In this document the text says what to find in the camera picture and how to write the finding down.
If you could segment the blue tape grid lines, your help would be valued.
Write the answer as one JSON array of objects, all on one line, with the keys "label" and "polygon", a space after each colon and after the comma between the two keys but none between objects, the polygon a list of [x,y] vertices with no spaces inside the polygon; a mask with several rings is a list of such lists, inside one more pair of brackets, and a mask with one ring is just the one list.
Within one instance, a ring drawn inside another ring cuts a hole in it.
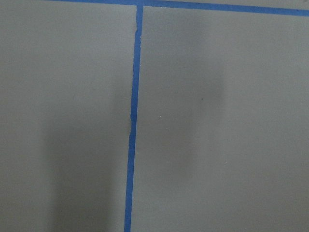
[{"label": "blue tape grid lines", "polygon": [[308,11],[136,9],[124,230],[308,231]]}]

